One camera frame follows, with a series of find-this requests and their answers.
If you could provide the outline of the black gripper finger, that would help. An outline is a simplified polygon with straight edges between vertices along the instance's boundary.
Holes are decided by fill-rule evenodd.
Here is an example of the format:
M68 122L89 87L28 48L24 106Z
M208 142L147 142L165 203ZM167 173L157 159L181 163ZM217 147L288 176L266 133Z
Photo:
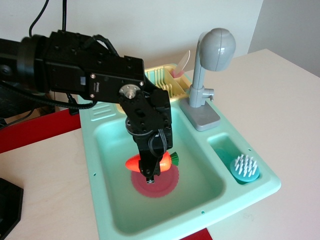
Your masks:
M152 175L146 177L146 183L148 185L154 184L155 183L155 175L152 174Z

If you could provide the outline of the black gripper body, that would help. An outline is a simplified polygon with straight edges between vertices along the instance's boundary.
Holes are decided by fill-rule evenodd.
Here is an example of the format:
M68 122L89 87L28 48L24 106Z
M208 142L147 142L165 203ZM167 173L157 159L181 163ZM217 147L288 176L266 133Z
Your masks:
M165 152L173 147L172 128L169 126L155 130L143 130L138 133L134 132L130 122L126 122L125 127L137 145L140 156L138 171L142 175L160 175L160 161Z

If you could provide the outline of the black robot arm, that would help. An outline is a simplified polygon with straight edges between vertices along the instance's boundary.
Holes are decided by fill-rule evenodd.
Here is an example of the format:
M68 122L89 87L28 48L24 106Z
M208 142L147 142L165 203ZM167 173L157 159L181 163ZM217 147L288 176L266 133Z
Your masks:
M119 56L101 35L57 31L0 41L0 85L25 98L69 109L119 104L137 145L138 171L147 183L161 174L173 146L169 93L145 75L144 61Z

